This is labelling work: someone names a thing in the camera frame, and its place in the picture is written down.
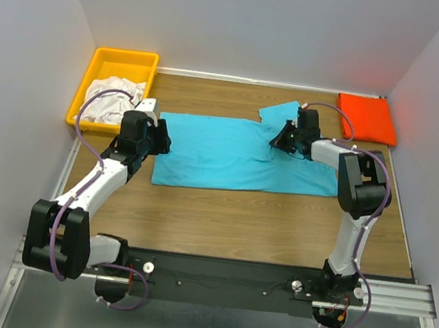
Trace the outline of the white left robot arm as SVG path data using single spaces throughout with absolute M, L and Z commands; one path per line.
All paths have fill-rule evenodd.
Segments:
M 91 219 L 117 189 L 139 171 L 149 156 L 168 154 L 167 122 L 151 112 L 127 111 L 120 133 L 97 155 L 95 167 L 72 189 L 32 207 L 22 250 L 24 265 L 77 279 L 100 265 L 109 275 L 125 270 L 128 242 L 111 234 L 92 236 Z

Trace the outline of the cyan blue t-shirt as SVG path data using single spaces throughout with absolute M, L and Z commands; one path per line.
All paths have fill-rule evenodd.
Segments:
M 296 101 L 258 112 L 260 120 L 161 113 L 171 148 L 156 157 L 156 185 L 337 196 L 335 169 L 273 148 L 269 142 L 298 114 Z

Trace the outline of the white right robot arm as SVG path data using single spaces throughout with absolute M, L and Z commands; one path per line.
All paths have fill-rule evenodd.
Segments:
M 361 257 L 377 217 L 390 204 L 391 182 L 382 153 L 320 137 L 288 119 L 270 146 L 299 153 L 336 170 L 337 199 L 343 211 L 338 238 L 317 281 L 318 295 L 330 302 L 353 292 L 361 277 Z

